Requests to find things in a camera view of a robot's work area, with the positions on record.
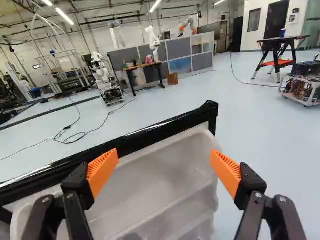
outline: fluorescent light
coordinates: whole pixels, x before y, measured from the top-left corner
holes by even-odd
[[[156,0],[155,4],[150,9],[150,13],[153,13],[154,10],[158,7],[158,5],[162,2],[162,0]]]
[[[214,4],[214,6],[217,6],[217,5],[219,5],[219,4],[222,4],[223,2],[225,2],[226,0],[221,0],[221,1],[218,1],[218,2],[216,2],[215,4]]]
[[[42,0],[45,4],[47,4],[49,7],[51,7],[53,4],[49,0]]]
[[[58,7],[55,8],[56,12],[61,15],[70,25],[75,25],[74,22]]]

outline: dark door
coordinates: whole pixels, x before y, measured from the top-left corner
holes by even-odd
[[[233,36],[231,52],[239,53],[241,49],[242,28],[244,25],[244,17],[237,17],[233,21]]]
[[[228,22],[222,21],[220,25],[220,39],[217,41],[217,54],[224,53],[227,50],[227,31]]]
[[[269,4],[264,39],[280,37],[281,29],[286,27],[289,2],[290,0],[281,0]]]

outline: light blue floor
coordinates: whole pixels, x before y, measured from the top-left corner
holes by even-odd
[[[298,52],[298,61],[310,61],[316,51]],[[251,82],[259,52],[234,53],[235,74]],[[140,92],[136,100],[110,116],[106,125],[71,145],[47,141],[0,162],[0,182],[56,160],[99,145],[108,140],[193,110],[206,100],[219,103],[216,137],[224,153],[237,162],[246,162],[267,182],[266,194],[290,197],[298,209],[309,240],[320,236],[318,134],[320,108],[306,109],[283,99],[276,88],[244,85],[237,82],[230,68],[230,54],[214,58],[215,71],[181,79],[179,85],[163,90]],[[272,76],[262,69],[255,83],[275,85]],[[89,131],[101,124],[107,111],[100,100],[79,105],[81,120],[68,135]],[[52,138],[63,127],[77,119],[75,108],[61,110],[1,131],[0,159],[24,147]],[[219,209],[215,216],[215,239],[235,236],[240,212],[219,183]],[[263,225],[260,239],[269,239]]]

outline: desk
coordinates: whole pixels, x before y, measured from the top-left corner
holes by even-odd
[[[266,66],[274,66],[276,77],[277,77],[277,84],[279,84],[281,81],[280,69],[285,68],[290,65],[293,65],[293,67],[295,68],[297,65],[295,40],[303,40],[304,41],[308,37],[310,37],[310,35],[274,37],[274,38],[263,39],[263,40],[257,41],[257,43],[260,44],[260,47],[262,49],[263,57],[258,65],[258,67],[256,68],[251,80],[256,78],[256,75],[261,68],[266,67]],[[287,50],[288,46],[291,47],[292,60],[280,59],[282,57],[282,55],[285,53],[285,51]],[[273,61],[265,62],[270,51],[273,51]]]
[[[159,86],[163,89],[165,89],[166,87],[164,86],[164,83],[162,81],[162,74],[161,74],[161,65],[162,62],[153,62],[150,64],[142,64],[142,65],[138,65],[138,66],[132,66],[132,67],[128,67],[128,68],[124,68],[123,71],[125,71],[128,74],[128,78],[129,78],[129,82],[130,82],[130,86],[131,86],[131,90],[132,90],[132,94],[133,96],[137,96],[136,95],[136,91],[134,89],[134,85],[133,85],[133,81],[134,81],[134,76],[132,71],[137,70],[139,68],[145,68],[145,67],[151,67],[151,66],[155,66],[156,69],[158,70],[158,76],[159,76],[159,81],[160,84]]]

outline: white plastic bin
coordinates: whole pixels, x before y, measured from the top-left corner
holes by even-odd
[[[204,123],[120,158],[85,212],[94,239],[123,240],[130,233],[143,240],[212,235],[218,178],[210,167],[211,149],[221,151]],[[12,240],[21,239],[34,201],[50,191],[59,194],[57,190],[56,186],[8,206],[13,211]],[[64,221],[58,239],[69,239]]]

